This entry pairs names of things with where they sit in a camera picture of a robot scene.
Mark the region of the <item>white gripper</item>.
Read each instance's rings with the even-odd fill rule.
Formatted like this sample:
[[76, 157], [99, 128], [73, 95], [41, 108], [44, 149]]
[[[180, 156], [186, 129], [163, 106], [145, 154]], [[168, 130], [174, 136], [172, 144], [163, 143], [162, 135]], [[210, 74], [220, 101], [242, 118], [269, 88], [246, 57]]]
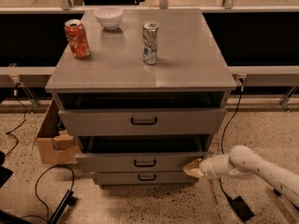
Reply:
[[228, 154], [212, 155], [203, 160], [201, 158], [187, 163], [183, 167], [186, 175], [202, 178], [204, 175], [215, 179], [222, 175], [228, 175], [233, 170]]

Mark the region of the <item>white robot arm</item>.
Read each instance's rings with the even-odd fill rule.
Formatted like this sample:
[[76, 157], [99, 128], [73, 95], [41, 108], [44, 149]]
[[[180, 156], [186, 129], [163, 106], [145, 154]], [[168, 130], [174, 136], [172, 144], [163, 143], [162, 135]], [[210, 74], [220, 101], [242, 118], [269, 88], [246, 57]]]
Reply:
[[299, 175], [266, 161], [252, 149], [234, 146], [227, 153], [208, 153], [183, 167], [186, 175], [216, 179], [223, 175], [233, 178], [251, 178], [256, 175], [299, 207]]

